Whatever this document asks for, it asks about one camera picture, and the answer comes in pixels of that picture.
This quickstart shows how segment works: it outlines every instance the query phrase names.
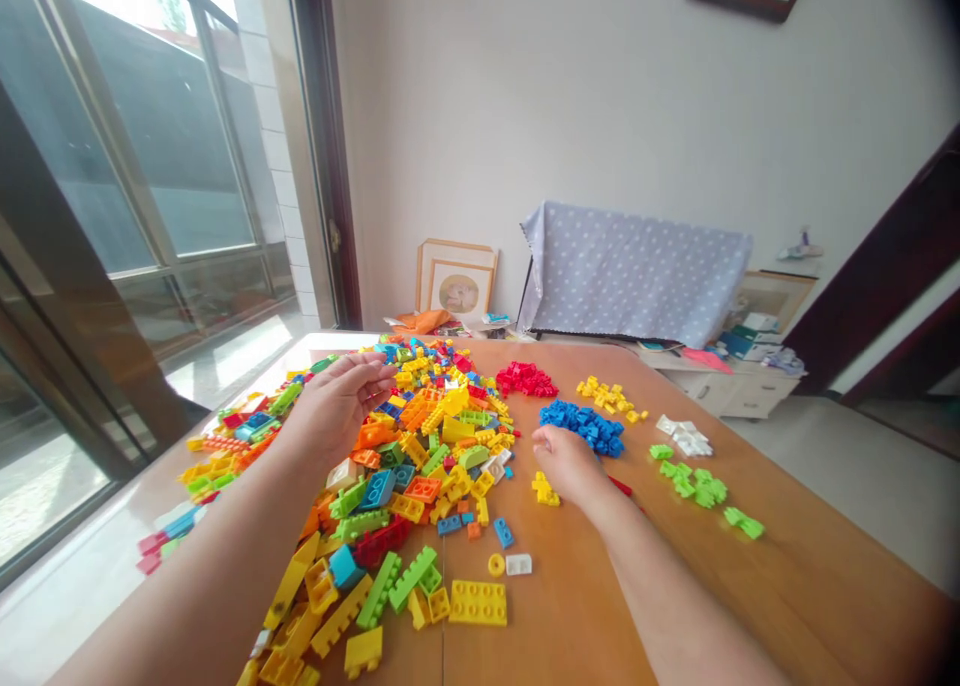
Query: forearm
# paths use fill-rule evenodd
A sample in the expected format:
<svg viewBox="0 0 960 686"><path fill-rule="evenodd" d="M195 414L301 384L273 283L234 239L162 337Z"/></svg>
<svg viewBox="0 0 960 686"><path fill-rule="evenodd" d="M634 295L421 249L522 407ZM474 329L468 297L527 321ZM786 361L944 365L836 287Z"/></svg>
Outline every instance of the forearm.
<svg viewBox="0 0 960 686"><path fill-rule="evenodd" d="M333 465L327 463L329 457L311 459L301 444L291 442L296 439L281 441L284 436L224 492L170 561L97 630L52 683L236 682L310 505ZM151 630L150 624L162 626ZM135 641L131 629L140 630ZM105 660L111 668L104 669Z"/></svg>
<svg viewBox="0 0 960 686"><path fill-rule="evenodd" d="M588 509L659 682L780 684L783 675L640 510L611 488Z"/></svg>

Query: dark wooden door frame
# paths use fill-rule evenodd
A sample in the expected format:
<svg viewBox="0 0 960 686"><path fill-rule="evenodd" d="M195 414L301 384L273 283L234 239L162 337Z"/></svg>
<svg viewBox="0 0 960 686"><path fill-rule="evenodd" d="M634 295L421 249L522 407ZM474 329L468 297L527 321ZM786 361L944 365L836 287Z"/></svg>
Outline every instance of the dark wooden door frame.
<svg viewBox="0 0 960 686"><path fill-rule="evenodd" d="M952 193L954 183L960 183L960 125L784 340L807 365L808 375L797 387L797 395L824 394L956 261L960 255L960 199L944 196Z"/></svg>

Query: box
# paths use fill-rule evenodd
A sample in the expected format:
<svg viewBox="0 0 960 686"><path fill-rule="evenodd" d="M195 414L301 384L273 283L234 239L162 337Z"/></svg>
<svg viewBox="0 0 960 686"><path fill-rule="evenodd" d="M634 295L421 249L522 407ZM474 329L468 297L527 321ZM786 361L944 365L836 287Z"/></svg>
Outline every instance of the box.
<svg viewBox="0 0 960 686"><path fill-rule="evenodd" d="M731 333L753 343L780 343L783 341L783 334L778 334L776 331L756 331L743 325L734 326Z"/></svg>
<svg viewBox="0 0 960 686"><path fill-rule="evenodd" d="M777 317L770 314L748 313L743 320L743 325L754 331L775 331L777 328Z"/></svg>
<svg viewBox="0 0 960 686"><path fill-rule="evenodd" d="M731 356L735 356L741 361L763 361L767 356L780 353L783 348L780 344L754 343L729 331L720 334L717 343L726 348Z"/></svg>

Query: white wall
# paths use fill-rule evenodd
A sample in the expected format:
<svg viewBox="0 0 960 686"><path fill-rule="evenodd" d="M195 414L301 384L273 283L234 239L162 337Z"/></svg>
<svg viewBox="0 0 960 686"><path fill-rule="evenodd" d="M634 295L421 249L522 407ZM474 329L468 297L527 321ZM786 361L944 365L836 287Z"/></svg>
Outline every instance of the white wall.
<svg viewBox="0 0 960 686"><path fill-rule="evenodd" d="M960 289L960 260L944 271L943 275L920 294L896 321L887 326L883 333L844 369L836 381L830 384L830 389L843 394L856 386L860 379L870 373L874 366L880 363L917 326L926 321L944 301L953 296L957 289ZM934 393L944 393L944 391L934 391Z"/></svg>
<svg viewBox="0 0 960 686"><path fill-rule="evenodd" d="M755 268L810 224L818 294L960 119L937 6L334 0L366 325L428 237L499 248L515 314L547 198L748 231Z"/></svg>

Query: polka dot cloth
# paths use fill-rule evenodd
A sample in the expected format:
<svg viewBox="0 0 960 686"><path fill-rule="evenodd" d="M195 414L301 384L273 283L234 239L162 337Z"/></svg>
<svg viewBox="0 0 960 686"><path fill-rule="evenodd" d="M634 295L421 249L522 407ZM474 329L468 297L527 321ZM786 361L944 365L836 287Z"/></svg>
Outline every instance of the polka dot cloth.
<svg viewBox="0 0 960 686"><path fill-rule="evenodd" d="M713 335L753 249L749 234L552 201L521 228L533 255L521 328L692 348Z"/></svg>

